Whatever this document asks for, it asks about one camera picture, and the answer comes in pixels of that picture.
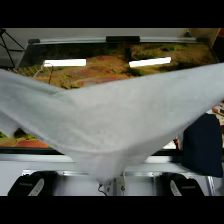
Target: white wall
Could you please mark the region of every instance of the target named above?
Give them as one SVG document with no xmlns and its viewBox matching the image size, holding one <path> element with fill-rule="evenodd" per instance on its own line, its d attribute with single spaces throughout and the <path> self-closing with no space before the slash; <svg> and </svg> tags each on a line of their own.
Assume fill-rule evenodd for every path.
<svg viewBox="0 0 224 224">
<path fill-rule="evenodd" d="M 105 36 L 148 36 L 148 37 L 180 37 L 184 28 L 6 28 L 7 32 L 22 46 L 29 39 L 60 37 L 105 37 Z M 19 49 L 5 34 L 8 48 Z M 11 53 L 15 61 L 21 53 Z M 6 50 L 0 47 L 0 65 L 10 65 Z"/>
</svg>

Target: gray fabric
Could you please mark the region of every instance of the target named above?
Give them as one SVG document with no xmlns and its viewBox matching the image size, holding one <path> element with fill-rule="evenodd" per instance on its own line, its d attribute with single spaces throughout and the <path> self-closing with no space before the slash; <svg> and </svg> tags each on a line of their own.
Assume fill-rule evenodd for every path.
<svg viewBox="0 0 224 224">
<path fill-rule="evenodd" d="M 223 71 L 217 64 L 63 90 L 1 70 L 0 130 L 20 127 L 111 179 L 223 100 Z"/>
</svg>

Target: dark blue object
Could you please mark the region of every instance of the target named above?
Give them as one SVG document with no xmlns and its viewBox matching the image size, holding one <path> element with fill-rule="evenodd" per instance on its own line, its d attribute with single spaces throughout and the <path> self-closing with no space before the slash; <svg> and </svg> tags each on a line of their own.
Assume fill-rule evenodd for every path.
<svg viewBox="0 0 224 224">
<path fill-rule="evenodd" d="M 223 177 L 222 132 L 215 115 L 204 114 L 184 131 L 182 165 L 206 176 Z"/>
</svg>

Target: black cable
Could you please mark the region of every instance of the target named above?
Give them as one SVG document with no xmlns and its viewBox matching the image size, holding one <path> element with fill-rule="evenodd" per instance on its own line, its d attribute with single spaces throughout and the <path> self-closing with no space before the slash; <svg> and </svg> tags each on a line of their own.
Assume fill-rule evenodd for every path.
<svg viewBox="0 0 224 224">
<path fill-rule="evenodd" d="M 105 196 L 107 196 L 107 194 L 104 192 L 104 191 L 101 191 L 100 188 L 102 187 L 103 185 L 102 184 L 99 184 L 99 187 L 98 187 L 98 191 L 100 193 L 103 193 Z"/>
</svg>

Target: tripod leg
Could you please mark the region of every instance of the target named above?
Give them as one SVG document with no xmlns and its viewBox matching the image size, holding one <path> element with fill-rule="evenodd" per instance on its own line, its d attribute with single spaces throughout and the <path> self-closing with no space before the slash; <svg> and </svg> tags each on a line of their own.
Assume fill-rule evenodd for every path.
<svg viewBox="0 0 224 224">
<path fill-rule="evenodd" d="M 10 53 L 9 53 L 9 50 L 8 50 L 7 46 L 5 45 L 5 41 L 4 41 L 4 39 L 3 39 L 2 36 L 1 36 L 1 38 L 2 38 L 2 42 L 3 42 L 3 44 L 4 44 L 4 47 L 5 47 L 5 49 L 6 49 L 7 53 L 8 53 L 8 55 L 9 55 L 9 58 L 10 58 L 12 64 L 13 64 L 13 67 L 15 68 L 15 65 L 14 65 L 14 62 L 13 62 L 13 60 L 12 60 L 12 57 L 11 57 L 11 55 L 10 55 Z"/>
<path fill-rule="evenodd" d="M 21 46 L 13 37 L 11 37 L 6 31 L 5 31 L 5 34 L 8 35 L 12 40 L 14 40 L 23 50 L 25 50 L 23 48 L 23 46 Z"/>
</svg>

